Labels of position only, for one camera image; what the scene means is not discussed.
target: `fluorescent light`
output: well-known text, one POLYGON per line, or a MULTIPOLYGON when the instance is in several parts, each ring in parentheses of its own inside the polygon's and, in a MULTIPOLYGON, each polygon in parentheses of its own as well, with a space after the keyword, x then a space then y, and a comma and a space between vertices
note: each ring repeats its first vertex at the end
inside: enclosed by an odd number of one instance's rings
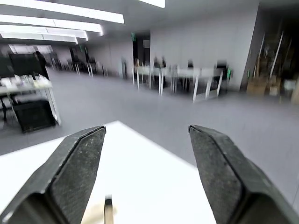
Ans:
POLYGON ((53 34, 21 34, 21 33, 0 33, 2 38, 11 39, 27 39, 27 40, 43 40, 43 41, 64 41, 75 42, 78 44, 76 37, 72 35, 53 35, 53 34))
POLYGON ((68 5, 46 2, 46 1, 0 0, 0 4, 26 7, 26 8, 35 8, 35 9, 41 9, 41 10, 45 10, 45 11, 78 15, 78 16, 97 19, 97 20, 105 20, 105 21, 110 21, 110 22, 124 23, 122 14, 105 12, 105 11, 100 11, 100 10, 96 10, 96 9, 83 8, 83 7, 77 7, 77 6, 68 6, 68 5))
POLYGON ((27 34, 54 34, 54 35, 72 35, 78 38, 87 38, 87 34, 83 30, 48 28, 48 27, 31 27, 31 26, 14 26, 0 25, 0 32, 5 33, 27 33, 27 34))
POLYGON ((37 26, 45 26, 45 27, 80 29, 86 31, 99 32, 101 35, 103 35, 102 26, 97 23, 69 21, 69 20, 54 20, 54 19, 18 16, 18 15, 0 15, 0 22, 37 25, 37 26))
POLYGON ((160 8, 165 8, 165 0, 139 0, 154 6, 158 6, 160 8))

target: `floor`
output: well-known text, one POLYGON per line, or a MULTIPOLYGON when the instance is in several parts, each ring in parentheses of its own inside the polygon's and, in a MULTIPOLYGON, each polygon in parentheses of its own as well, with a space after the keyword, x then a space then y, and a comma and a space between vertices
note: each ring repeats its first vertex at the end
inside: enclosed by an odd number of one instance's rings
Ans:
POLYGON ((62 125, 22 134, 16 122, 0 123, 0 154, 119 120, 195 165, 187 130, 197 124, 230 136, 299 213, 299 106, 240 93, 193 104, 191 96, 138 91, 130 80, 51 70, 49 76, 62 125))

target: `white desk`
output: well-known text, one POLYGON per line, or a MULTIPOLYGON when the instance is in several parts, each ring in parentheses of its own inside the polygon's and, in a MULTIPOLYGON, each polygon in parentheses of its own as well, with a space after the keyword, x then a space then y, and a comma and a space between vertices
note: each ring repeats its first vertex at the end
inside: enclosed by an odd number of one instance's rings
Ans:
MULTIPOLYGON (((196 167, 119 121, 106 129, 87 208, 112 195, 115 224, 216 224, 196 167)), ((0 213, 62 140, 0 156, 0 213)))
POLYGON ((36 91, 36 90, 45 90, 47 99, 49 101, 53 117, 57 121, 57 123, 61 124, 61 119, 58 113, 58 108, 55 102, 54 94, 52 91, 52 83, 48 80, 46 81, 36 81, 36 85, 27 85, 27 86, 17 86, 15 88, 7 88, 5 86, 0 87, 0 95, 7 95, 8 99, 11 101, 10 95, 13 93, 19 93, 19 92, 26 92, 26 91, 36 91))
POLYGON ((219 83, 217 86, 217 89, 213 92, 216 93, 216 96, 219 95, 220 92, 220 87, 222 83, 222 78, 223 78, 223 71, 219 69, 180 69, 178 68, 177 70, 172 70, 168 71, 167 69, 161 69, 161 95, 163 94, 163 85, 164 85, 164 79, 163 77, 171 77, 175 79, 174 81, 172 80, 171 82, 171 87, 173 87, 174 91, 176 90, 176 85, 177 85, 177 79, 178 78, 195 78, 195 87, 194 87, 194 92, 193 92, 193 102, 196 100, 197 96, 197 88, 198 88, 198 82, 200 78, 203 79, 208 79, 207 85, 206 85, 206 93, 205 99, 208 99, 211 93, 211 84, 213 81, 214 77, 220 77, 219 83))
POLYGON ((151 89, 151 78, 152 78, 152 76, 159 76, 159 95, 161 95, 161 69, 151 68, 149 66, 134 67, 133 70, 132 70, 133 85, 135 85, 134 71, 136 71, 136 75, 137 75, 137 88, 138 88, 138 90, 139 90, 139 86, 140 86, 139 75, 141 75, 141 77, 142 77, 142 83, 143 83, 143 75, 147 75, 149 77, 149 88, 150 89, 151 89))

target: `wall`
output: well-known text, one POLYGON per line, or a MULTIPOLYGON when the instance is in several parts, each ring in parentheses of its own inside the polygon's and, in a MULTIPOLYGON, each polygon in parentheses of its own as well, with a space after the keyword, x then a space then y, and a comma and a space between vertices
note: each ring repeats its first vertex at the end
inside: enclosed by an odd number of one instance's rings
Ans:
POLYGON ((90 57, 94 57, 98 64, 103 65, 112 73, 118 73, 121 59, 127 61, 127 73, 132 76, 133 68, 133 43, 130 36, 121 41, 107 41, 102 45, 88 46, 90 57))
POLYGON ((57 54, 57 57, 61 64, 67 64, 67 61, 71 61, 71 53, 69 47, 52 46, 52 49, 57 54))
POLYGON ((226 60, 234 71, 230 86, 239 89, 244 74, 258 7, 151 30, 150 55, 166 59, 166 64, 187 67, 214 67, 226 60))

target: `computer monitor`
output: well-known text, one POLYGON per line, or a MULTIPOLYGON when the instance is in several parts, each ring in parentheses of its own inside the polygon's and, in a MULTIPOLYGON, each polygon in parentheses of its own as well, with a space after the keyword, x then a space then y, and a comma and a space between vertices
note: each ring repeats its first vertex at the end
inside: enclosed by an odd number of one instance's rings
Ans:
POLYGON ((9 57, 0 56, 0 79, 14 77, 14 69, 9 57))
POLYGON ((43 74, 41 64, 35 54, 10 54, 9 57, 16 75, 43 74))
POLYGON ((0 223, 80 224, 97 176, 105 133, 105 127, 99 126, 66 137, 6 207, 0 223))
POLYGON ((269 178, 232 140, 191 125, 200 179, 217 224, 298 224, 299 218, 269 178))

